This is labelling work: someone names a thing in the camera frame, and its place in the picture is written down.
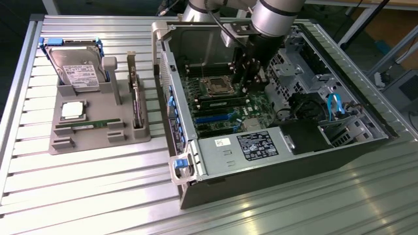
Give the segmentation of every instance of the power supply label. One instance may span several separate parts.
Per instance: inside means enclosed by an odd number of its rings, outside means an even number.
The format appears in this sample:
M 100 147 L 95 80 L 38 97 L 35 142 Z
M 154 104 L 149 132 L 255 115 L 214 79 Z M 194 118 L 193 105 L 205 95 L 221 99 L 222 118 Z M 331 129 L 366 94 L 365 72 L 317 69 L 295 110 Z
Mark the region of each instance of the power supply label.
M 279 154 L 267 131 L 237 136 L 237 138 L 243 155 L 249 161 Z
M 94 65 L 70 65 L 63 67 L 74 88 L 99 86 Z

